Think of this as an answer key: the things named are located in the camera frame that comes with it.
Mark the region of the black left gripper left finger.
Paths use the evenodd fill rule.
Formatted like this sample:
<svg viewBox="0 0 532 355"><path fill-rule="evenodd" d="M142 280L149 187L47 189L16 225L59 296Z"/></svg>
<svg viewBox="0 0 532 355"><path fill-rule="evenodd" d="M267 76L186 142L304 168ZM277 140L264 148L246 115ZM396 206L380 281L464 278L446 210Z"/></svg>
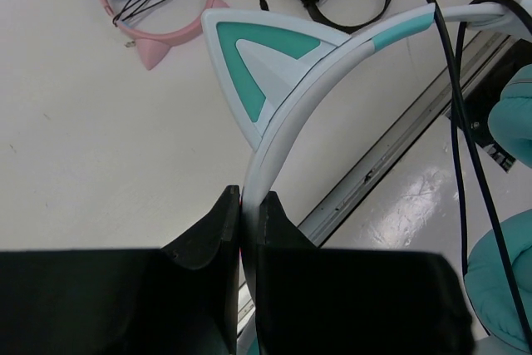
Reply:
<svg viewBox="0 0 532 355"><path fill-rule="evenodd" d="M4 251L4 354L233 354L239 187L161 248Z"/></svg>

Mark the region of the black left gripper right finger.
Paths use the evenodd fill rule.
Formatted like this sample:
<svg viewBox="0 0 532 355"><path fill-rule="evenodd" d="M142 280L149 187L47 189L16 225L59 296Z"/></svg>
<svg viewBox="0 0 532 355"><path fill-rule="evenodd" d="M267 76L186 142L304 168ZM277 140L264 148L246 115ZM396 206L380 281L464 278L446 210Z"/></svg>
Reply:
<svg viewBox="0 0 532 355"><path fill-rule="evenodd" d="M472 354L472 317L439 254L320 249L278 195L259 211L256 328L262 354Z"/></svg>

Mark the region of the teal cat-ear headphones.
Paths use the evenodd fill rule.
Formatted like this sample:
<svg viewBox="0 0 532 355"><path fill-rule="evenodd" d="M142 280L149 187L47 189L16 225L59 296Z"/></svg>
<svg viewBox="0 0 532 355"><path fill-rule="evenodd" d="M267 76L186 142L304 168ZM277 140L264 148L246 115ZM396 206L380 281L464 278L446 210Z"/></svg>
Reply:
<svg viewBox="0 0 532 355"><path fill-rule="evenodd" d="M472 137L460 85L461 32L494 30L530 39L531 0L474 0L440 8L436 0L347 36L266 11L209 10L201 25L219 84L253 154L244 180L244 276L256 284L259 207L300 131L324 97L355 67L395 42L437 27L451 80L451 132Z"/></svg>

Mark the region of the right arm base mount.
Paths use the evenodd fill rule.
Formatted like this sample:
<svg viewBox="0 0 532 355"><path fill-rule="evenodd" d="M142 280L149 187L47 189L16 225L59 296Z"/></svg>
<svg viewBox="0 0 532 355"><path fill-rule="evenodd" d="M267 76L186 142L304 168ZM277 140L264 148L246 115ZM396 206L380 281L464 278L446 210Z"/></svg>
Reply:
<svg viewBox="0 0 532 355"><path fill-rule="evenodd" d="M488 127L491 109L500 99L505 85L516 72L531 63L531 44L519 40L491 68L465 97L472 137L505 172L515 163L515 158L496 143Z"/></svg>

